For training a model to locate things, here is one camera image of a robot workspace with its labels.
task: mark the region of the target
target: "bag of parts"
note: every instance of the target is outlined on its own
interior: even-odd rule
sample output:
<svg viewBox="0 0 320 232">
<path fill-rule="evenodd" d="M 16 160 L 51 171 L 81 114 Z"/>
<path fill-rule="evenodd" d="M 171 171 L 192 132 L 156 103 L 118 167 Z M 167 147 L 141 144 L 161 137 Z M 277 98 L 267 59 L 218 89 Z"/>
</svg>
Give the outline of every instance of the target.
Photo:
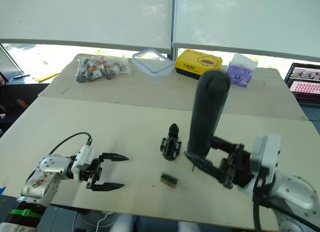
<svg viewBox="0 0 320 232">
<path fill-rule="evenodd" d="M 75 80 L 84 83 L 92 82 L 98 79 L 113 79 L 116 75 L 125 73 L 130 74 L 131 68 L 128 59 L 125 57 L 112 56 L 92 56 L 79 57 L 78 70 Z"/>
</svg>

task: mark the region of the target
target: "laptop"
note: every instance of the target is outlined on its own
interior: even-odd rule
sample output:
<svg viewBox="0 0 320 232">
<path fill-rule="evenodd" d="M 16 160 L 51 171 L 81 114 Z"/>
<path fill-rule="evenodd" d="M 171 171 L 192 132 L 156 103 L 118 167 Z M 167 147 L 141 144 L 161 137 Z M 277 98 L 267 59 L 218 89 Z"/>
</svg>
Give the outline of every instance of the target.
<svg viewBox="0 0 320 232">
<path fill-rule="evenodd" d="M 284 81 L 320 134 L 320 66 L 292 63 Z"/>
</svg>

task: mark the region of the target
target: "clear plastic container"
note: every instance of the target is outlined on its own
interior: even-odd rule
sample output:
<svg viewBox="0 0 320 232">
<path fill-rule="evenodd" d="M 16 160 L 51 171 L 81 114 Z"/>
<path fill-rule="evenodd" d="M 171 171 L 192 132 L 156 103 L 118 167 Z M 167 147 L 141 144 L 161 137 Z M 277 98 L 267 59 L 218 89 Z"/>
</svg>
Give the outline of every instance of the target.
<svg viewBox="0 0 320 232">
<path fill-rule="evenodd" d="M 171 77 L 174 63 L 155 49 L 146 49 L 132 56 L 133 63 L 153 81 Z"/>
</svg>

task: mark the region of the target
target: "black foam handle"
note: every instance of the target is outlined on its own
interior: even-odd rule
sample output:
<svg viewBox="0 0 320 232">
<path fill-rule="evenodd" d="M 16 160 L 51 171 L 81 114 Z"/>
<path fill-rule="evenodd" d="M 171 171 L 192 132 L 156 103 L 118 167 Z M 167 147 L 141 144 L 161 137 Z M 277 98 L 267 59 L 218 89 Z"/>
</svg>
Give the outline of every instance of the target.
<svg viewBox="0 0 320 232">
<path fill-rule="evenodd" d="M 207 156 L 229 87 L 229 77 L 221 71 L 208 71 L 200 77 L 193 105 L 188 153 L 202 158 Z"/>
</svg>

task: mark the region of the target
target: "black cable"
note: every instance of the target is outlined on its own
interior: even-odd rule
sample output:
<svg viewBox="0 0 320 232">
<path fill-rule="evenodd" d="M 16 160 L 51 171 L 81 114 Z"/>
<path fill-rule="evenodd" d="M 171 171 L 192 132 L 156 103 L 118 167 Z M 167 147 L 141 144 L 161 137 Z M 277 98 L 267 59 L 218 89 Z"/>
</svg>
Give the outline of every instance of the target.
<svg viewBox="0 0 320 232">
<path fill-rule="evenodd" d="M 296 214 L 294 214 L 294 213 L 292 213 L 290 211 L 287 211 L 287 210 L 285 210 L 285 209 L 283 209 L 283 208 L 281 208 L 281 207 L 279 207 L 277 205 L 274 205 L 272 202 L 268 201 L 266 204 L 262 203 L 262 206 L 277 210 L 278 212 L 283 213 L 283 214 L 285 214 L 285 215 L 287 215 L 287 216 L 299 221 L 300 223 L 303 223 L 304 225 L 308 226 L 309 228 L 313 229 L 314 231 L 320 232 L 320 227 L 314 225 L 313 223 L 310 223 L 309 221 L 305 220 L 304 218 L 299 217 L 298 215 L 296 215 Z"/>
<path fill-rule="evenodd" d="M 260 223 L 260 201 L 264 194 L 265 184 L 266 184 L 266 176 L 268 174 L 267 168 L 260 168 L 258 175 L 256 176 L 256 180 L 253 187 L 253 222 L 255 225 L 256 232 L 262 232 L 261 223 Z M 260 187 L 258 187 L 259 180 L 262 178 L 262 182 Z"/>
<path fill-rule="evenodd" d="M 262 232 L 260 224 L 260 199 L 259 195 L 253 195 L 253 222 L 255 225 L 256 232 Z"/>
<path fill-rule="evenodd" d="M 76 137 L 76 136 L 78 136 L 78 135 L 80 135 L 80 134 L 86 134 L 86 135 L 88 136 L 88 140 L 86 141 L 86 145 L 90 146 L 91 143 L 92 143 L 92 137 L 91 137 L 91 135 L 90 135 L 89 133 L 87 133 L 87 132 L 79 132 L 79 133 L 75 133 L 75 134 L 71 135 L 70 137 L 68 137 L 68 138 L 64 139 L 63 141 L 61 141 L 56 147 L 53 148 L 53 150 L 51 150 L 51 152 L 50 152 L 48 155 L 53 154 L 53 152 L 55 152 L 56 149 L 59 148 L 63 143 L 67 142 L 69 139 L 71 139 L 71 138 L 73 138 L 73 137 Z M 26 181 L 28 181 L 28 179 L 31 178 L 31 176 L 34 174 L 35 171 L 36 171 L 36 170 L 34 170 L 34 171 L 29 175 L 29 177 L 26 179 Z"/>
</svg>

